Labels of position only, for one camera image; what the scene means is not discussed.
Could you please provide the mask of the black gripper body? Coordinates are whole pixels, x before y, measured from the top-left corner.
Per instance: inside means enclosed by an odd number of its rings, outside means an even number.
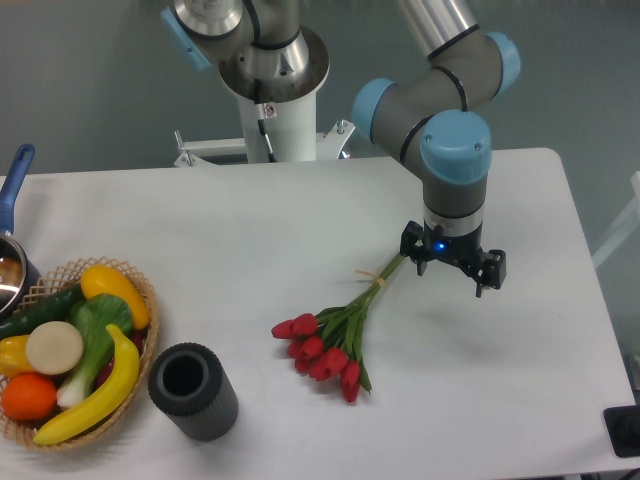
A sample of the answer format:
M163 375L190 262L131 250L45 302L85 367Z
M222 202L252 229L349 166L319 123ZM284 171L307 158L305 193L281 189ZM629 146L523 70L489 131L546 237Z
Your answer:
M476 278L481 270L481 235L483 224L463 236L446 236L437 226L430 229L424 226L420 234L420 260L418 275L422 276L427 263L437 260L461 270L466 276Z

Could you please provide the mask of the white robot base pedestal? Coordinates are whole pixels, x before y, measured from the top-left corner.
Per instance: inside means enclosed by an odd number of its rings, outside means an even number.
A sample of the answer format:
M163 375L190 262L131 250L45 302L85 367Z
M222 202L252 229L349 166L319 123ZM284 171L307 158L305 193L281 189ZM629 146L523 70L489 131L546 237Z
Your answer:
M175 164L195 166L206 157L241 154L250 163L344 158L354 124L339 119L327 132L316 129L316 95L329 67L324 42L305 26L285 46L248 45L219 61L222 82L237 101L243 136L185 142L176 131Z

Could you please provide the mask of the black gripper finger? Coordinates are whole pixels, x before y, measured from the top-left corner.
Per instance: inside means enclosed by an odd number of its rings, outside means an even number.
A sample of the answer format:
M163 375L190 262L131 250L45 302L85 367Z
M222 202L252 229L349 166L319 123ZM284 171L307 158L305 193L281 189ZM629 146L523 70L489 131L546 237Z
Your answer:
M499 290L506 278L506 252L499 249L481 251L472 275L476 283L475 296L480 298L486 289Z
M415 221L407 223L400 238L399 253L415 264L418 275L424 274L431 261L431 252L425 240L424 228Z

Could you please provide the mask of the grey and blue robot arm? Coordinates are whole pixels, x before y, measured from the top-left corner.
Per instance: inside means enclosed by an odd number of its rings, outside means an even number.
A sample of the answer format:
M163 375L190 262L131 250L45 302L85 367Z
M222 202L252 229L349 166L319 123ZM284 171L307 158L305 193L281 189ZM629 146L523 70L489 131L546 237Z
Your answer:
M514 83L519 52L505 35L481 31L463 1L398 7L428 71L405 86L368 82L352 124L422 183L423 219L405 227L401 255L418 270L435 260L456 267L478 291L499 289L506 255L481 246L492 147L476 108ZM318 158L316 93L330 62L298 2L172 1L161 18L192 67L216 66L235 95L250 162Z

